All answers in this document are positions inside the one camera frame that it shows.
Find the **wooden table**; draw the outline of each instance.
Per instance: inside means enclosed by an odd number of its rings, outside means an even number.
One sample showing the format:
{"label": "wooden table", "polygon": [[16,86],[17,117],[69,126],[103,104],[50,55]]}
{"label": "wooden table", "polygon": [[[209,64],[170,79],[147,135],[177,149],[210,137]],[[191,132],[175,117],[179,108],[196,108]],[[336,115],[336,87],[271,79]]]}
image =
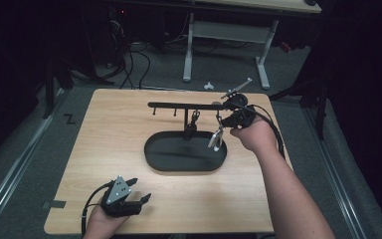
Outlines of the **wooden table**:
{"label": "wooden table", "polygon": [[[222,93],[161,91],[95,91],[55,200],[45,224],[50,234],[81,233],[81,215],[90,195],[121,175],[137,177],[128,200],[152,193],[140,215],[118,230],[134,233],[272,232],[272,221],[261,169],[255,156],[226,130],[228,155],[209,172],[162,172],[151,168],[144,144],[154,133],[183,129],[183,112],[153,109],[148,102],[211,104]],[[250,104],[265,108],[276,121],[269,98],[246,94]],[[216,112],[202,111],[199,130],[217,129]],[[223,112],[224,117],[230,112]],[[95,196],[96,202],[103,194]]]}

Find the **black stand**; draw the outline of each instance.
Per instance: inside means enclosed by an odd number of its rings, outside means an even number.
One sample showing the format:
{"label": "black stand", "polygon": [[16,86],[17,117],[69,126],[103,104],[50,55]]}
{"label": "black stand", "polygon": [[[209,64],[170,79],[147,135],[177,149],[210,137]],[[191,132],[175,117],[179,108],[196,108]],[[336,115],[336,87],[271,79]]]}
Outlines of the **black stand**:
{"label": "black stand", "polygon": [[195,115],[188,123],[188,111],[218,111],[220,105],[194,105],[149,103],[151,108],[177,109],[184,111],[184,130],[161,131],[152,135],[144,146],[147,163],[159,171],[212,171],[219,168],[225,161],[228,149],[222,141],[219,150],[209,147],[213,136],[209,131],[198,131]]}

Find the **desk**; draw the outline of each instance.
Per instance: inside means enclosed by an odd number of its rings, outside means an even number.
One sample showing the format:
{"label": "desk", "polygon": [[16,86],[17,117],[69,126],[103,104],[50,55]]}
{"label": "desk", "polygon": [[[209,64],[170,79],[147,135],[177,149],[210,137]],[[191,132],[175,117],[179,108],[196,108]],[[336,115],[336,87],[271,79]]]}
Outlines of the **desk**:
{"label": "desk", "polygon": [[[272,232],[258,161],[227,131],[224,141],[228,155],[215,171],[161,172],[145,160],[147,139],[159,131],[183,130],[184,120],[182,110],[175,117],[174,110],[157,109],[154,116],[148,102],[211,104],[223,95],[95,91],[55,196],[55,200],[67,203],[64,208],[51,208],[45,231],[80,234],[87,199],[95,189],[121,175],[125,180],[138,178],[128,200],[137,200],[147,193],[152,196],[140,215],[122,225],[120,234]],[[276,122],[266,95],[246,96],[251,104],[265,108]],[[215,112],[202,111],[197,125],[199,130],[216,130]]]}
{"label": "desk", "polygon": [[[215,3],[222,5],[231,5],[237,7],[250,7],[261,8],[279,11],[291,11],[300,13],[314,13],[318,14],[321,9],[318,5],[309,6],[303,0],[195,0],[195,3]],[[185,56],[184,75],[183,81],[191,81],[192,72],[192,44],[194,37],[214,38],[231,41],[242,41],[264,44],[259,57],[256,57],[256,65],[259,71],[260,81],[262,88],[268,90],[270,88],[268,76],[265,68],[265,60],[275,36],[279,20],[275,19],[270,28],[267,27],[254,27],[244,25],[211,23],[203,21],[194,21],[194,14],[190,14],[189,27],[188,27],[188,47]]]}

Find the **gripper jaw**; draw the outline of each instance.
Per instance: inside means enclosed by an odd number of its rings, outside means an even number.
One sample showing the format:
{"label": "gripper jaw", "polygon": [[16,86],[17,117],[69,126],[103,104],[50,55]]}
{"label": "gripper jaw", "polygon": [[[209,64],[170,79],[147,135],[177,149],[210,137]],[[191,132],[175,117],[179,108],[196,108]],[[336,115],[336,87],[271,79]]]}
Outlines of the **gripper jaw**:
{"label": "gripper jaw", "polygon": [[124,181],[119,176],[105,193],[101,200],[101,208],[106,215],[111,217],[122,217],[130,215],[138,215],[141,207],[148,202],[151,193],[141,197],[139,201],[125,201],[126,197],[131,193],[129,186],[137,182],[137,178]]}

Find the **white object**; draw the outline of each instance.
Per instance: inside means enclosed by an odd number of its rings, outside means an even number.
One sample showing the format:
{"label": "white object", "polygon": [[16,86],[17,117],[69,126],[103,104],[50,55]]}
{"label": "white object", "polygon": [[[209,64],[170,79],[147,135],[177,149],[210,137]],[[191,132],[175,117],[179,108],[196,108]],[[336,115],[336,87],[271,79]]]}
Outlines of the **white object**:
{"label": "white object", "polygon": [[212,84],[210,84],[210,82],[208,82],[207,85],[204,85],[204,89],[213,90],[213,89],[215,89],[215,87],[213,87]]}

